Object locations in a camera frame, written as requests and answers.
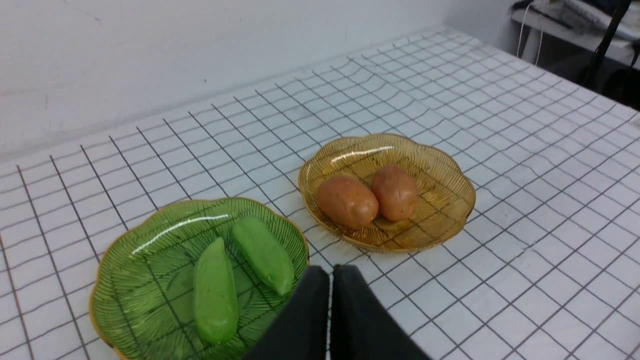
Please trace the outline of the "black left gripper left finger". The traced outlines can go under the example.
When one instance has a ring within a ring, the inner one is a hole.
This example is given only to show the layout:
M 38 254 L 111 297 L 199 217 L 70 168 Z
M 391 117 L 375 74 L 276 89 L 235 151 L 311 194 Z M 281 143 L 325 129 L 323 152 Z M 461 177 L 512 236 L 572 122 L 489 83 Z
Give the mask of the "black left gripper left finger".
M 285 307 L 244 356 L 245 360 L 324 360 L 327 351 L 330 278 L 309 266 Z

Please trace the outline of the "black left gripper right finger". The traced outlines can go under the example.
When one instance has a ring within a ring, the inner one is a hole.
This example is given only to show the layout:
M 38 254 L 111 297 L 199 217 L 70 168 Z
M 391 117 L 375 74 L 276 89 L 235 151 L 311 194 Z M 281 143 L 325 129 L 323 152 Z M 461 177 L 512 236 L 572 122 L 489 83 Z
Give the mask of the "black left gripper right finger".
M 331 298 L 332 360 L 429 360 L 386 311 L 357 266 L 334 266 Z

